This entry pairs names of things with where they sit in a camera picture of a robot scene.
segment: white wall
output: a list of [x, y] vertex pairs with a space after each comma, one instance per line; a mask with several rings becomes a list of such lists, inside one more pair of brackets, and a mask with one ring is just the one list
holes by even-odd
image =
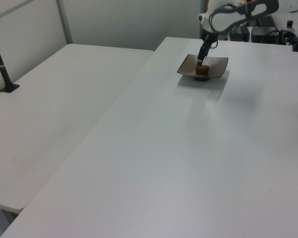
[[0, 53], [13, 82], [65, 45], [55, 0], [34, 0], [0, 18]]
[[200, 36], [201, 0], [60, 2], [76, 44], [155, 50], [166, 36]]

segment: white table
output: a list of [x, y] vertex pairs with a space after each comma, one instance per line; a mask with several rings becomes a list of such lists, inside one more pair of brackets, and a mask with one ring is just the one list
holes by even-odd
[[29, 203], [152, 54], [67, 45], [0, 93], [0, 208]]
[[167, 38], [2, 238], [298, 238], [298, 53]]

